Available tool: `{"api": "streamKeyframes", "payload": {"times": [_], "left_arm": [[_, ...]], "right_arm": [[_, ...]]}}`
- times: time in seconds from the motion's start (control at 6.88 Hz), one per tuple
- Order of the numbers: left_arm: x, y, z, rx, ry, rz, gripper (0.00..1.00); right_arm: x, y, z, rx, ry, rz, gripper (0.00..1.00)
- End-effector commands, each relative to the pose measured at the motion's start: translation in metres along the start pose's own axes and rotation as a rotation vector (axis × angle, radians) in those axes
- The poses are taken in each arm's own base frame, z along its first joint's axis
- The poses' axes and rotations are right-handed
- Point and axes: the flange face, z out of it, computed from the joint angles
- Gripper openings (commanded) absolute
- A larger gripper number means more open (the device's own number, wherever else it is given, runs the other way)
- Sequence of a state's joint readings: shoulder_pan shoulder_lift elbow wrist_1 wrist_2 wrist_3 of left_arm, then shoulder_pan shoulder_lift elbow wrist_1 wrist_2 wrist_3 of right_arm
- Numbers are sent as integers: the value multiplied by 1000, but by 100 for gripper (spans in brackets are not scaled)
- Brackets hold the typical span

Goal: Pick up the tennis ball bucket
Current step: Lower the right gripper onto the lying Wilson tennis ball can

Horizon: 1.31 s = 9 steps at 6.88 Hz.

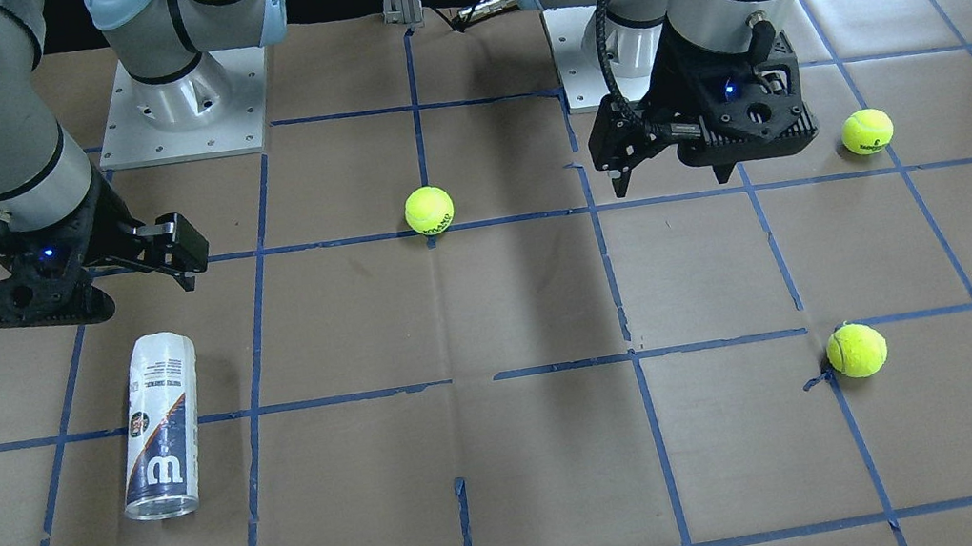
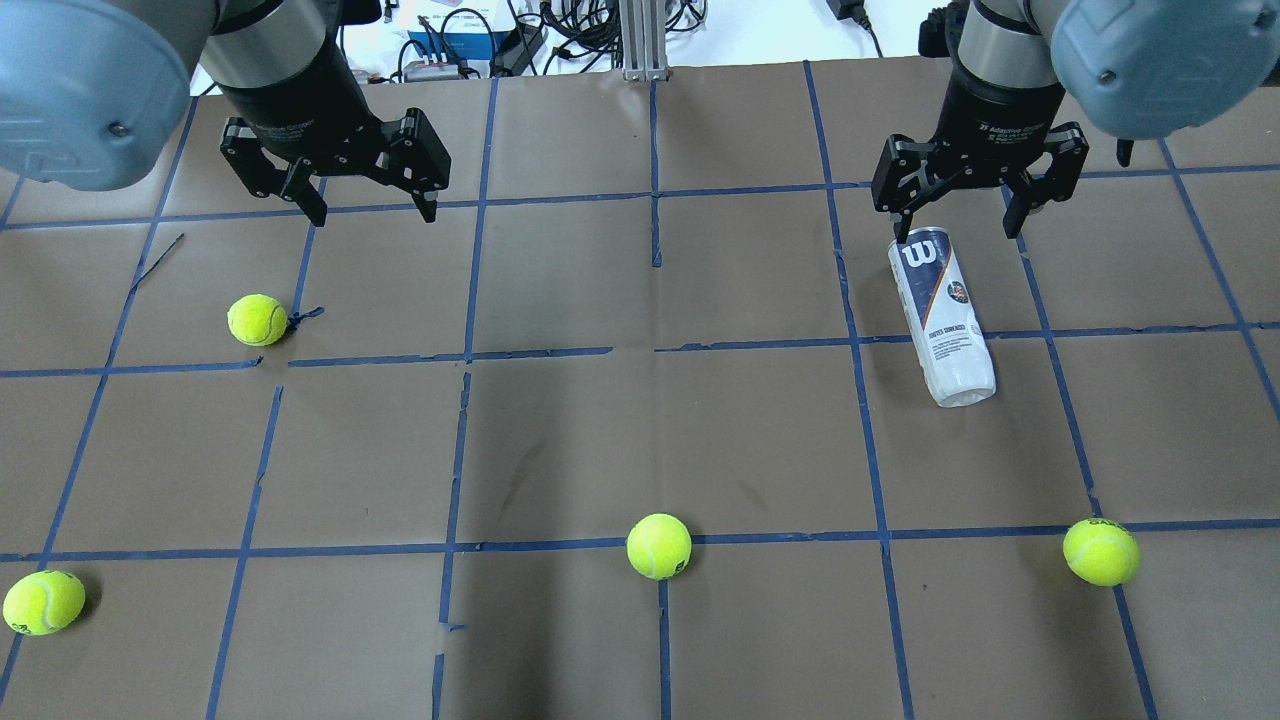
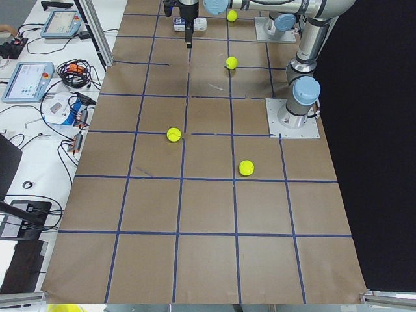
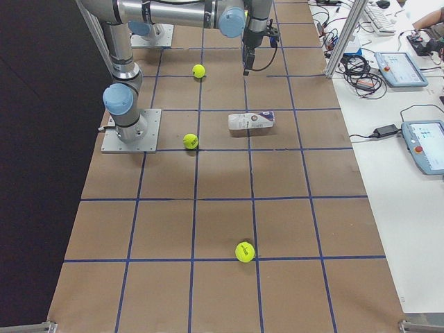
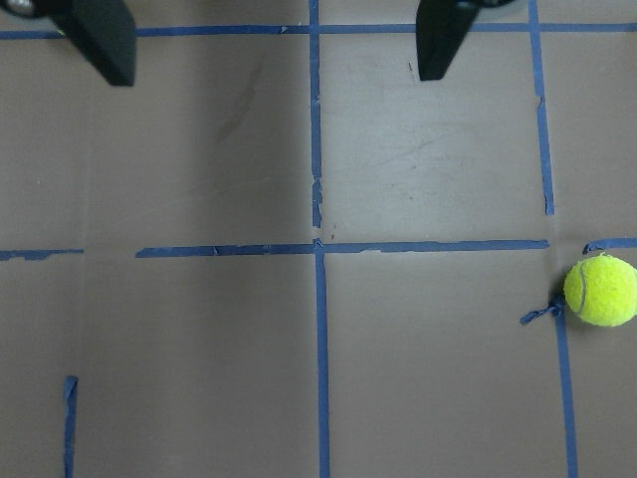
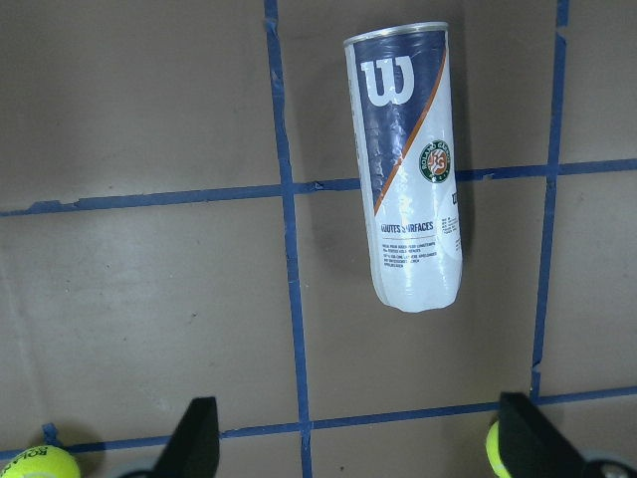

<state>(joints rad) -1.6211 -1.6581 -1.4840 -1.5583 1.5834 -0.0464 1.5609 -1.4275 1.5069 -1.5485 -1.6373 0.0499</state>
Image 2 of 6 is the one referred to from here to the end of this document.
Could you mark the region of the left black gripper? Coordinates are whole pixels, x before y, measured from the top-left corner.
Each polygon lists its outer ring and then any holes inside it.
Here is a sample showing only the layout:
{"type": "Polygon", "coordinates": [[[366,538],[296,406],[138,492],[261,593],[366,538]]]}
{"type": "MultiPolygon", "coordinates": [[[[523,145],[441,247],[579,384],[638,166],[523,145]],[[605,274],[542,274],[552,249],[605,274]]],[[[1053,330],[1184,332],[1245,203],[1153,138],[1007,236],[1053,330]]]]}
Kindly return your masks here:
{"type": "Polygon", "coordinates": [[[288,79],[256,88],[223,85],[221,91],[238,118],[227,119],[220,154],[255,197],[292,202],[312,225],[324,227],[328,208],[311,181],[315,169],[396,187],[425,223],[436,220],[438,193],[451,183],[451,154],[419,108],[397,120],[376,118],[337,44],[321,44],[288,79]],[[276,167],[266,151],[289,165],[276,167]]]}

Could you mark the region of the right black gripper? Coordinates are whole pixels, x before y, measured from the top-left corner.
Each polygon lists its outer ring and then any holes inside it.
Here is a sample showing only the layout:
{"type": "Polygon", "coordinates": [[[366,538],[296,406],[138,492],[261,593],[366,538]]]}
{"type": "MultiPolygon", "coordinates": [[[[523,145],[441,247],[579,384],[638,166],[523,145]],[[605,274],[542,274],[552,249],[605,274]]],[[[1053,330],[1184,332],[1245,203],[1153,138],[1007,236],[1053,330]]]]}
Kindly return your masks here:
{"type": "Polygon", "coordinates": [[[1064,97],[1065,88],[1057,82],[1010,88],[955,61],[933,136],[916,142],[906,135],[891,135],[879,155],[872,202],[890,215],[893,241],[906,242],[913,218],[927,204],[954,188],[992,188],[1004,168],[1010,169],[1004,173],[1004,186],[1011,193],[1004,214],[1007,238],[1023,232],[1030,214],[1068,201],[1091,146],[1076,122],[1050,131],[1064,97]],[[1048,168],[1033,176],[1027,167],[1046,152],[1048,168]]]}

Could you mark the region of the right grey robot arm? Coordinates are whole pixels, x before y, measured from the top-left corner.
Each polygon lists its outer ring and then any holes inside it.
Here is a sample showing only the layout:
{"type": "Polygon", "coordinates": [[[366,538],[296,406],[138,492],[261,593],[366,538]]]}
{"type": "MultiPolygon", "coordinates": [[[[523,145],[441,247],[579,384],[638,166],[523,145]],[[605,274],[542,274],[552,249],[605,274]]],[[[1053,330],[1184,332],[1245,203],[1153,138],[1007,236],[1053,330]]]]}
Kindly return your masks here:
{"type": "Polygon", "coordinates": [[[952,63],[934,133],[891,135],[870,184],[904,242],[956,190],[1007,188],[1007,237],[1069,200],[1091,146],[1065,97],[1117,143],[1203,126],[1277,83],[1275,1],[951,1],[920,24],[919,54],[952,63]]]}

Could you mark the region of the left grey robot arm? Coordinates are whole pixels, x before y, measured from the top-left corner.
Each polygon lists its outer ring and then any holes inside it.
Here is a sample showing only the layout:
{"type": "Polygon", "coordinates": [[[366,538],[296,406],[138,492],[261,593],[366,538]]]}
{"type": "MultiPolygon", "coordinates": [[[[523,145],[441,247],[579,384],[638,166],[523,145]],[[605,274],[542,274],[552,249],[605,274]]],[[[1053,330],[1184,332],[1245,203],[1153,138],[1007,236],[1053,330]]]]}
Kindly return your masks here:
{"type": "Polygon", "coordinates": [[[219,151],[248,193],[324,225],[314,178],[365,177],[434,222],[449,152],[417,108],[378,118],[338,44],[380,17],[376,1],[5,1],[3,168],[84,192],[136,184],[204,69],[234,108],[219,151]]]}

